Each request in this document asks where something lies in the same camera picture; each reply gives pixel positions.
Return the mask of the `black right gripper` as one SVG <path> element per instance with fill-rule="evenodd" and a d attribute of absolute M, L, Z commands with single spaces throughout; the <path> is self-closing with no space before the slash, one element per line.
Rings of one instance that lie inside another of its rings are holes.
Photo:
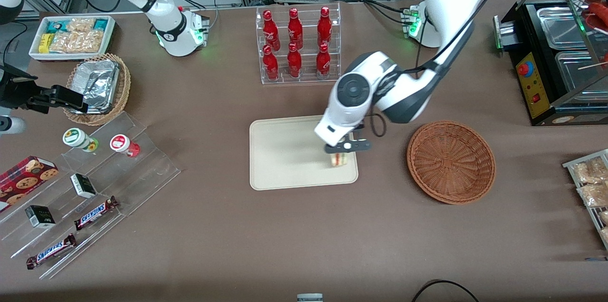
<path fill-rule="evenodd" d="M 46 88 L 38 86 L 36 75 L 29 75 L 14 66 L 1 66 L 0 105 L 7 109 L 33 110 L 48 113 L 50 98 L 44 94 Z M 84 96 L 65 86 L 53 86 L 53 102 L 79 113 L 87 113 L 88 105 Z"/>

